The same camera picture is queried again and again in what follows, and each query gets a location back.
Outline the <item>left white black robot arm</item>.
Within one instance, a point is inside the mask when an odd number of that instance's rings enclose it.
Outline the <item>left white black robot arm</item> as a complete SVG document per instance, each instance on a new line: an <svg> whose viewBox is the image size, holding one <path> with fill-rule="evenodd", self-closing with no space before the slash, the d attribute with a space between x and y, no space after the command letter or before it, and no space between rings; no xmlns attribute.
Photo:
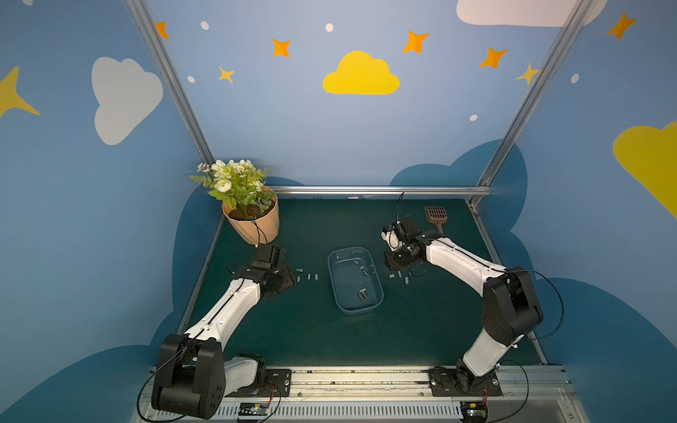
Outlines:
<svg viewBox="0 0 677 423"><path fill-rule="evenodd" d="M257 254L231 280L215 305L183 334L170 334L160 345L158 365L148 378L153 382L151 407L176 415L211 419L222 398L238 393L273 398L289 396L291 371L273 370L255 354L223 359L227 342L248 312L262 299L273 298L296 285L287 252L272 244L257 247Z"/></svg>

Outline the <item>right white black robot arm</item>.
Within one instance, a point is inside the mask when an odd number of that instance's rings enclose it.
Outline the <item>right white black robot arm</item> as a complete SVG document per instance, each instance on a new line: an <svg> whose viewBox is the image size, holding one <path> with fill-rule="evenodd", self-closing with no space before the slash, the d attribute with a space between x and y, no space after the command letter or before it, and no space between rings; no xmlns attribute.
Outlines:
<svg viewBox="0 0 677 423"><path fill-rule="evenodd" d="M498 362L544 320L529 272L506 268L475 255L437 231L422 232L411 217L384 227L387 267L396 271L415 262L440 267L481 296L482 330L456 365L455 384L468 392L487 379Z"/></svg>

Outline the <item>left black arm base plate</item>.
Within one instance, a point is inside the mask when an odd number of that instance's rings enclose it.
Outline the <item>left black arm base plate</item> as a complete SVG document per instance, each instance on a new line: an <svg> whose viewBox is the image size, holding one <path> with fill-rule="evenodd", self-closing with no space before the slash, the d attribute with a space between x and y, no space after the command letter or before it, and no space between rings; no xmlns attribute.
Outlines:
<svg viewBox="0 0 677 423"><path fill-rule="evenodd" d="M271 396L275 389L275 398L288 398L291 390L292 370L290 368L268 368L266 375L254 384L243 387L227 395L228 398L263 398Z"/></svg>

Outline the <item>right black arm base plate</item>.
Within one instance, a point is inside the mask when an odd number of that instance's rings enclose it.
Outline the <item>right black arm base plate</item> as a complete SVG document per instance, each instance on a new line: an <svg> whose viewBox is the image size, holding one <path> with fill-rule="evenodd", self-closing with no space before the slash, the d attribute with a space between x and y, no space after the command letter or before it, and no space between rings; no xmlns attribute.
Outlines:
<svg viewBox="0 0 677 423"><path fill-rule="evenodd" d="M494 370L475 376L464 368L435 367L428 370L434 397L501 397L502 388Z"/></svg>

